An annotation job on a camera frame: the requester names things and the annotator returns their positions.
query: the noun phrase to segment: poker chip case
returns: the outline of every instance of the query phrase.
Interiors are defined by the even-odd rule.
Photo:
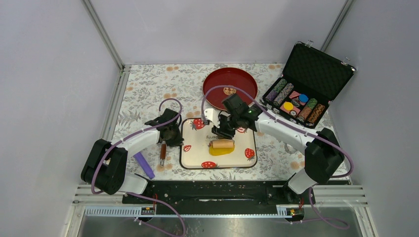
[[[355,72],[346,62],[297,42],[262,103],[292,122],[314,128]]]

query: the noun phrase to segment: glass panel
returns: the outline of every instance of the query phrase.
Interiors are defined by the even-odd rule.
[[[188,237],[356,237],[362,236],[356,215],[351,208],[321,208],[326,217],[340,218],[351,227],[347,231],[335,229],[323,221],[304,224],[280,224],[281,218],[185,218]],[[305,209],[305,219],[317,218],[311,208]],[[164,230],[180,235],[182,226],[177,218],[153,218],[149,221]],[[80,237],[166,237],[147,226],[139,226],[133,218],[85,216]]]

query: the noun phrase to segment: floral tablecloth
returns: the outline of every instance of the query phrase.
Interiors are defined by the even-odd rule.
[[[176,98],[183,105],[183,118],[201,115],[202,84],[206,76],[216,69],[234,67],[250,73],[257,82],[259,101],[282,72],[284,64],[177,64],[132,65],[124,98],[119,112],[114,139],[121,138],[143,127],[144,123],[159,116],[159,104],[167,98]],[[163,108],[179,110],[173,101]],[[326,113],[316,129],[332,129]],[[278,141],[257,132],[255,134],[257,163],[252,168],[188,170],[179,164],[179,148],[169,148],[164,167],[159,165],[160,145],[141,151],[152,167],[156,180],[287,180],[304,167],[304,156]],[[145,175],[133,157],[128,158],[127,171]],[[335,174],[346,173],[342,164]]]

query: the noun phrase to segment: white wall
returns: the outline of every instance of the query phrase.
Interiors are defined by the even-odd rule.
[[[344,2],[92,0],[126,64],[286,62],[296,41],[321,47]]]
[[[330,111],[380,237],[418,235],[418,12],[418,1],[358,0],[328,50],[358,68]]]
[[[82,3],[0,3],[2,237],[55,237],[118,69]]]

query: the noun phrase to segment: red round tray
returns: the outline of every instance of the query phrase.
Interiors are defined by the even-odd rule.
[[[204,85],[202,87],[204,95],[209,89],[217,85],[232,85],[244,90],[249,95],[251,95],[253,99],[256,98],[256,81],[254,81],[253,77],[249,73],[241,69],[221,68],[213,71],[204,81]],[[222,101],[233,93],[237,93],[240,98],[248,105],[252,102],[252,100],[242,92],[235,91],[234,89],[227,87],[217,88],[211,91],[207,96],[207,101],[217,109],[225,111],[226,109],[222,104]]]

